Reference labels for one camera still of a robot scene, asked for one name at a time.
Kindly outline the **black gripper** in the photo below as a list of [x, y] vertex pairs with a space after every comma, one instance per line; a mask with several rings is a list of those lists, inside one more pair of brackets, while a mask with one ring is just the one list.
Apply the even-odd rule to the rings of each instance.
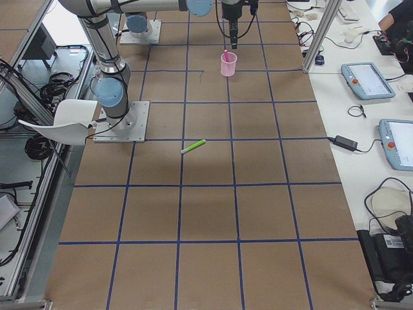
[[242, 16], [244, 3], [243, 0], [221, 0], [222, 16], [229, 21], [229, 36], [232, 50], [237, 49], [238, 19]]

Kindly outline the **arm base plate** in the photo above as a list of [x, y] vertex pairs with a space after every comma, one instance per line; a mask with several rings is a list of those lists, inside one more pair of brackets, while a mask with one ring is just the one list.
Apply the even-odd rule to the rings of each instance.
[[161, 20], [140, 22], [127, 21], [120, 35], [121, 45], [158, 45], [161, 34]]
[[106, 116], [104, 108], [101, 108], [99, 118], [105, 118], [96, 127], [97, 134], [92, 136], [96, 143], [128, 143], [145, 141], [149, 101], [130, 101], [129, 111], [120, 124]]

